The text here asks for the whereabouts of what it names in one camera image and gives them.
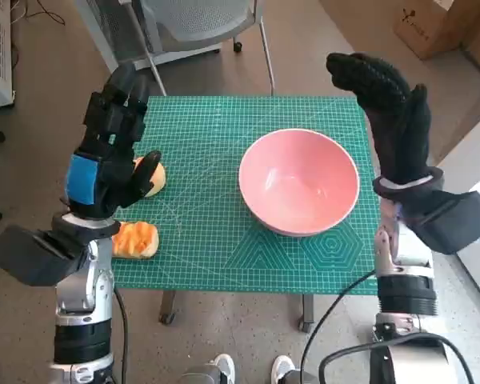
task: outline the pink bowl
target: pink bowl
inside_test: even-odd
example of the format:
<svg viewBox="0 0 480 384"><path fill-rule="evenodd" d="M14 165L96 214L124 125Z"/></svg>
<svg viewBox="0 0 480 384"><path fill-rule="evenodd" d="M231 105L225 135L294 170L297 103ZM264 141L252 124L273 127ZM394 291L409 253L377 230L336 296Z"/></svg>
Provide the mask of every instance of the pink bowl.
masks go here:
<svg viewBox="0 0 480 384"><path fill-rule="evenodd" d="M343 220L359 195L349 154L312 130L277 130L244 154L240 191L256 217L274 232L311 236Z"/></svg>

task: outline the grid lines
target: grid lines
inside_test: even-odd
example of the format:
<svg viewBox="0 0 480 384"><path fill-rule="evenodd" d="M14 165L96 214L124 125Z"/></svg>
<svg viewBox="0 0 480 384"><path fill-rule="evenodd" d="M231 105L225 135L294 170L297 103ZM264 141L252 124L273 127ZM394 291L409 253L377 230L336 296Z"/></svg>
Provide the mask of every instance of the grid lines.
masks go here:
<svg viewBox="0 0 480 384"><path fill-rule="evenodd" d="M152 97L136 155L162 152L167 185L119 210L116 219L157 226L160 247L145 261L115 259L121 287L337 294L374 267L378 200L365 119L354 98ZM349 217L324 234L288 238L260 225L238 188L238 168L257 138L306 128L339 142L361 180ZM376 294L371 279L354 294Z"/></svg>

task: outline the blue part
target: blue part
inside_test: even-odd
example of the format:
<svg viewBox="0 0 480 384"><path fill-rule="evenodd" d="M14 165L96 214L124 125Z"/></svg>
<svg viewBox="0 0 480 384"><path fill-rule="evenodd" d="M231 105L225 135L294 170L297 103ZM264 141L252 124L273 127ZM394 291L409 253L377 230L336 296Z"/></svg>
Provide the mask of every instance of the blue part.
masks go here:
<svg viewBox="0 0 480 384"><path fill-rule="evenodd" d="M98 174L98 163L77 156L71 156L70 169L66 176L66 195L80 204L94 204L94 186Z"/></svg>

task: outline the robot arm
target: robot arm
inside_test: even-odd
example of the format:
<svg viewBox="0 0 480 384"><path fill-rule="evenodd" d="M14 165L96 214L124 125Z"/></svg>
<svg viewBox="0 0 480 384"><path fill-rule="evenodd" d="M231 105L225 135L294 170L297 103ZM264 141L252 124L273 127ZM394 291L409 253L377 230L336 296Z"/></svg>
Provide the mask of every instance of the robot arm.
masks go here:
<svg viewBox="0 0 480 384"><path fill-rule="evenodd" d="M120 66L90 97L67 174L67 212L53 217L51 230L9 226L0 235L1 268L29 286L57 288L52 384L113 382L112 215L150 190L161 157L150 152L134 167L149 96L135 75L133 65Z"/></svg>
<svg viewBox="0 0 480 384"><path fill-rule="evenodd" d="M443 174L427 166L430 109L426 88L410 89L383 60L364 54L331 54L333 84L355 93L370 120L381 176L374 191L382 199L375 235L375 274L380 312L377 341L416 333L444 333L437 313L432 250L454 254L480 237L480 194L442 190ZM374 349L372 384L453 383L439 340L409 341Z"/></svg>

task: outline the table leg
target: table leg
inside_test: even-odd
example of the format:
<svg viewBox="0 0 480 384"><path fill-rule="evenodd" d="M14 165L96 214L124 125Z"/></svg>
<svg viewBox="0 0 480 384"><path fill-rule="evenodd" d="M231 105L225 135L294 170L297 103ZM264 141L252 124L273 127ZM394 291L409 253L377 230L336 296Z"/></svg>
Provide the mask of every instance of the table leg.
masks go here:
<svg viewBox="0 0 480 384"><path fill-rule="evenodd" d="M162 303L160 304L160 314L158 320L161 324L170 325L174 320L174 298L176 297L175 290L164 290L162 296Z"/></svg>
<svg viewBox="0 0 480 384"><path fill-rule="evenodd" d="M314 324L314 296L312 294L302 295L302 317L298 323L298 330L309 333Z"/></svg>

